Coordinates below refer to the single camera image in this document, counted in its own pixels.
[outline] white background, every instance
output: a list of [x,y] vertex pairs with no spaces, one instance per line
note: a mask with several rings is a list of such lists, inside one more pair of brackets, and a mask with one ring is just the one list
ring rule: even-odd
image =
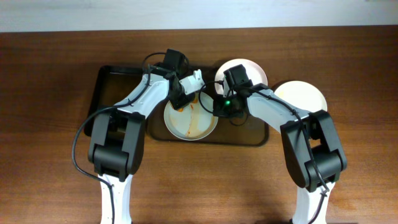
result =
[[398,0],[2,0],[0,32],[398,24]]

